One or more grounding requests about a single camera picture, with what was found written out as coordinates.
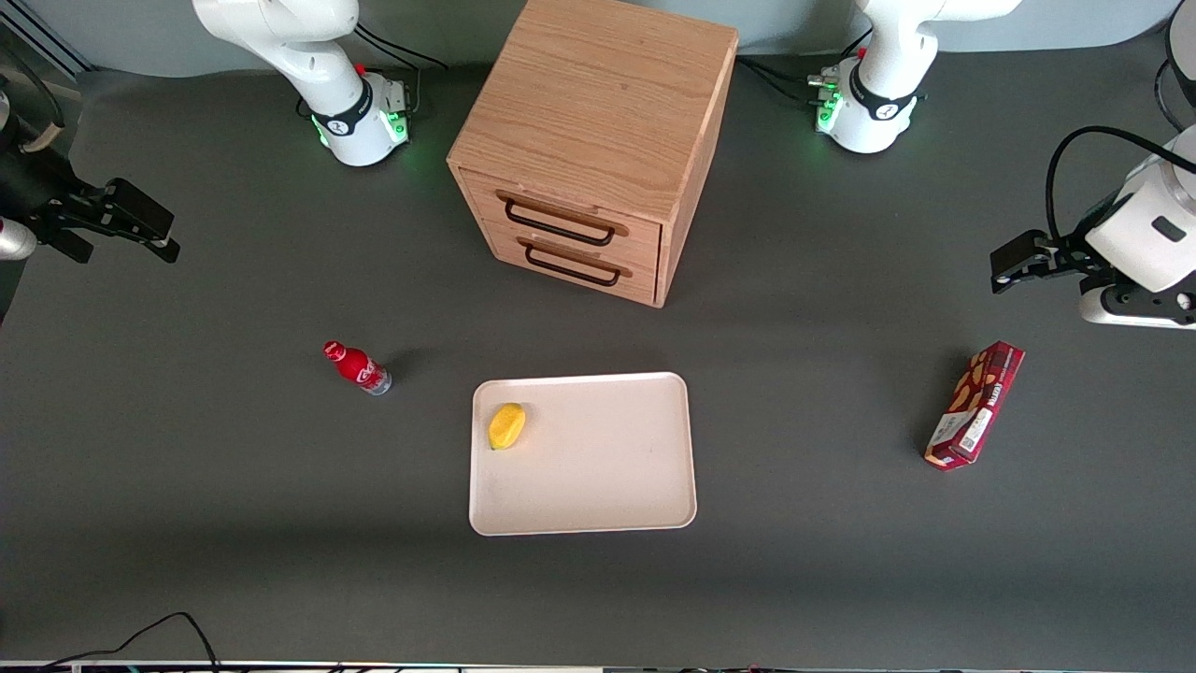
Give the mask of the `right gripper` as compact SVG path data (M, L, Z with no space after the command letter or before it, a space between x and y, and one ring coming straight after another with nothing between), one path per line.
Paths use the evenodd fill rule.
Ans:
M134 241L164 263L173 264L182 251L171 238L175 214L127 179L108 181L103 191L100 230L94 213L97 188L79 179L67 158L56 149L22 152L22 142L4 139L1 201L4 218L22 222L39 235L43 246L56 249L78 264L87 264L93 243L74 230Z

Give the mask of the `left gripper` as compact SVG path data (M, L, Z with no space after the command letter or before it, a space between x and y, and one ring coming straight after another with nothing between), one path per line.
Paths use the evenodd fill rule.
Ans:
M1081 293L1118 285L1119 273L1092 247L1086 233L1046 237L1029 230L990 255L991 294L1000 295L1031 280L1080 277Z

